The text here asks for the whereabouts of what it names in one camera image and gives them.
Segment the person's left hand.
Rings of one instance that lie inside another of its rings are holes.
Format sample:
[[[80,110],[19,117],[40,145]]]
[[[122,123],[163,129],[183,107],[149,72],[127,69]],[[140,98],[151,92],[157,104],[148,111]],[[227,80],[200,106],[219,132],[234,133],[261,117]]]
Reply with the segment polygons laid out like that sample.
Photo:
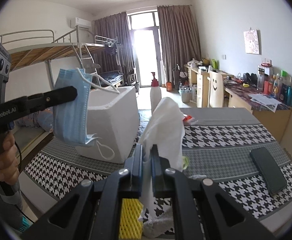
[[[4,152],[0,154],[0,181],[15,185],[19,179],[17,146],[13,133],[9,132],[3,141]]]

